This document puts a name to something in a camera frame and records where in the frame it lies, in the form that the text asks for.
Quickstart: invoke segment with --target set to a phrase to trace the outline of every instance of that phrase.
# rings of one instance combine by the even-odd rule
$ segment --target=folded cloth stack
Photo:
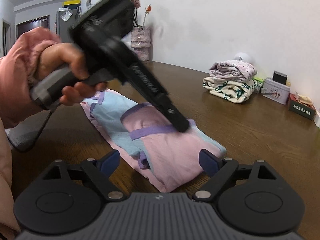
[[[160,192],[171,192],[203,171],[201,149],[217,157],[226,152],[193,120],[187,132],[179,133],[150,103],[137,104],[113,90],[98,92],[81,105],[111,147]]]
[[[239,60],[216,62],[210,71],[210,77],[203,79],[203,87],[233,103],[248,100],[257,87],[257,82],[252,79],[257,71],[250,63]]]

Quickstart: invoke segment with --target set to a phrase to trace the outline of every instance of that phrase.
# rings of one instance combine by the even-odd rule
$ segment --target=metal pin
[[[211,197],[211,193],[206,190],[199,190],[195,193],[195,196],[197,198],[209,198],[209,197]]]
[[[108,193],[108,198],[110,199],[120,199],[123,197],[123,193],[120,191],[111,191]]]

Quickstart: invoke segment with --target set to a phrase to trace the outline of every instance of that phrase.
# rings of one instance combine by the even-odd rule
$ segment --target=purple trim
[[[150,169],[150,166],[149,166],[149,163],[148,163],[148,160],[147,160],[147,156],[144,153],[144,151],[140,151],[138,164],[139,164],[140,169],[142,169],[142,170]]]
[[[92,111],[93,111],[94,107],[96,106],[96,104],[97,103],[92,103],[91,106],[90,106],[90,117],[92,117],[92,118],[93,118]]]
[[[192,119],[188,119],[191,126],[196,125],[195,121]],[[139,139],[141,137],[145,137],[150,134],[157,134],[157,133],[171,133],[176,132],[177,130],[173,127],[172,124],[169,125],[162,125],[162,126],[149,126],[146,128],[141,128],[137,130],[133,130],[129,133],[130,138],[132,140]]]
[[[123,115],[120,117],[120,121],[121,123],[123,122],[123,119],[126,118],[128,115],[133,114],[135,112],[137,112],[138,110],[140,110],[141,108],[145,107],[145,106],[152,106],[151,103],[141,103],[141,104],[137,104],[134,107],[131,107],[130,109],[128,109],[127,111],[125,111],[123,113]]]
[[[100,92],[98,104],[102,105],[103,100],[104,100],[104,92]]]

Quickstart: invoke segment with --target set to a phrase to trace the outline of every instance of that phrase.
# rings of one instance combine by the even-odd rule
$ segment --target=pink and blue garment
[[[113,90],[98,92],[82,107],[106,141],[160,192],[171,192],[203,171],[201,149],[217,157],[226,152],[193,120],[186,133],[179,133],[150,103],[137,104]]]

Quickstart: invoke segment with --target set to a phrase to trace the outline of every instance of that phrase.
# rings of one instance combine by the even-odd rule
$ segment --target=pink vase
[[[131,31],[131,47],[141,61],[149,60],[151,46],[150,27],[133,27]]]

